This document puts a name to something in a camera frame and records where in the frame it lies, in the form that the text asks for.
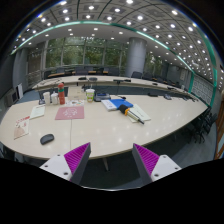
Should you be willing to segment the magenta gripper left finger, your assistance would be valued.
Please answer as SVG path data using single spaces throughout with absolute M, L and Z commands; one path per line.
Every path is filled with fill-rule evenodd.
M 41 169 L 79 185 L 90 153 L 91 144 L 86 143 L 66 154 L 55 155 L 46 161 Z

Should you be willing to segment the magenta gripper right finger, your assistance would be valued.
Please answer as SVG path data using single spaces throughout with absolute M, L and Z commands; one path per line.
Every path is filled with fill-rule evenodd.
M 169 156 L 157 155 L 138 144 L 133 144 L 132 154 L 144 185 L 181 169 Z

